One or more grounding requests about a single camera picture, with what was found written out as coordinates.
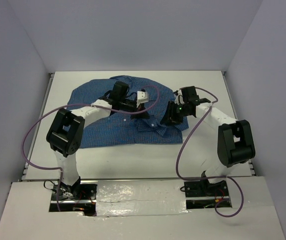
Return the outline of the blue checked long sleeve shirt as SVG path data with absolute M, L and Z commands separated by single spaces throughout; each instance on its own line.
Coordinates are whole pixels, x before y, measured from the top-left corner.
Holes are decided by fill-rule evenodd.
M 91 104 L 107 91 L 113 89 L 117 81 L 129 85 L 130 99 L 135 99 L 135 93 L 146 89 L 149 101 L 146 106 L 158 103 L 148 111 L 148 119 L 137 119 L 134 115 L 114 113 L 100 119 L 83 131 L 81 148 L 110 147 L 127 144 L 180 144 L 183 141 L 182 132 L 188 129 L 185 118 L 182 124 L 166 126 L 160 123 L 169 101 L 175 96 L 170 88 L 148 78 L 128 75 L 113 76 L 109 79 L 94 79 L 75 88 L 68 101 L 69 110 L 79 108 L 80 103 Z

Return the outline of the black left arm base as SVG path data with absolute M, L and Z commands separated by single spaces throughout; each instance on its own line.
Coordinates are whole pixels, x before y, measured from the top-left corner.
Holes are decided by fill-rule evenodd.
M 97 184 L 81 183 L 75 193 L 70 193 L 63 187 L 58 191 L 57 182 L 45 180 L 43 187 L 51 191 L 49 212 L 83 212 L 85 216 L 96 216 Z

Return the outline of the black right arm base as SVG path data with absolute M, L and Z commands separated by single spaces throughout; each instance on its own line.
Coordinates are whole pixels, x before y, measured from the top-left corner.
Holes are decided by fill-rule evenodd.
M 209 183 L 208 180 L 185 181 L 180 191 L 185 194 L 188 210 L 211 209 L 217 203 L 219 208 L 232 207 L 225 180 L 218 183 Z

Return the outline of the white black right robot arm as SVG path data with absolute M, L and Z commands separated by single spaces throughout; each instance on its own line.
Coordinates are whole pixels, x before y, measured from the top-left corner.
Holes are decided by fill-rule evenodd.
M 161 124 L 166 126 L 177 126 L 188 116 L 199 118 L 197 124 L 187 135 L 181 146 L 176 163 L 176 175 L 185 181 L 202 181 L 200 190 L 204 195 L 212 195 L 218 188 L 217 183 L 229 177 L 233 168 L 238 164 L 244 164 L 256 155 L 251 125 L 247 120 L 238 120 L 231 117 L 214 105 L 219 101 L 213 93 L 213 100 L 201 98 L 197 94 L 199 87 L 182 87 L 173 92 L 174 101 L 169 101 Z M 203 171 L 200 177 L 183 177 L 179 173 L 179 161 L 188 140 L 196 129 L 206 123 L 216 132 L 217 158 L 211 166 Z

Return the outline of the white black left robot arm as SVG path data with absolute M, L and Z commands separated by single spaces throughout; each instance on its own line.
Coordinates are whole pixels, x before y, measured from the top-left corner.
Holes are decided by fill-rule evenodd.
M 149 101 L 148 93 L 142 89 L 135 93 L 134 100 L 127 94 L 129 85 L 117 81 L 112 90 L 93 103 L 74 110 L 58 110 L 46 140 L 54 151 L 58 167 L 62 169 L 60 188 L 69 199 L 77 198 L 81 193 L 81 178 L 76 166 L 76 152 L 80 148 L 84 129 L 90 124 L 110 116 L 112 110 L 139 112 Z

